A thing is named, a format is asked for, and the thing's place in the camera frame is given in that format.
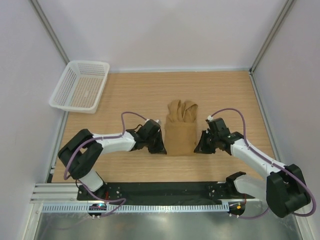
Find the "tan ribbed tank top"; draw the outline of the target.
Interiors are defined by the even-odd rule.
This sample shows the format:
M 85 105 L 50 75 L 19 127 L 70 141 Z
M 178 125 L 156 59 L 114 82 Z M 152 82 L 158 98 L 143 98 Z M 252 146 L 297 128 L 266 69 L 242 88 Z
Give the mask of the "tan ribbed tank top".
M 190 156 L 197 145 L 198 105 L 191 100 L 173 100 L 168 105 L 164 146 L 169 156 Z

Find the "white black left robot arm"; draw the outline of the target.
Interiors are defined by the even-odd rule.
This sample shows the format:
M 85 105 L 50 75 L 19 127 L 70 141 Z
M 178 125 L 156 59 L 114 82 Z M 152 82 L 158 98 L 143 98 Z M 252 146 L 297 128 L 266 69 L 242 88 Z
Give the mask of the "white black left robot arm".
M 150 154 L 166 154 L 160 121 L 147 119 L 138 129 L 126 129 L 124 133 L 100 135 L 88 129 L 80 130 L 60 151 L 58 158 L 66 173 L 84 186 L 79 188 L 80 200 L 107 199 L 107 184 L 94 170 L 101 155 L 114 152 L 132 152 L 147 148 Z

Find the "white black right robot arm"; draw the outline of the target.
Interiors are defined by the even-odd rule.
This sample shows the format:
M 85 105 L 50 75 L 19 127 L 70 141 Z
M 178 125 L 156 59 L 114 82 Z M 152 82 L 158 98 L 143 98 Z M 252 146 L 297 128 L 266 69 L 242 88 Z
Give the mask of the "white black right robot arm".
M 195 153 L 214 154 L 219 149 L 244 161 L 263 178 L 258 180 L 241 172 L 231 175 L 231 182 L 225 185 L 229 197 L 248 194 L 265 202 L 279 218 L 297 215 L 299 209 L 309 204 L 312 204 L 311 211 L 315 211 L 314 196 L 297 165 L 285 165 L 263 153 L 243 134 L 230 132 L 222 118 L 209 116 L 206 123 L 208 129 L 202 131 Z

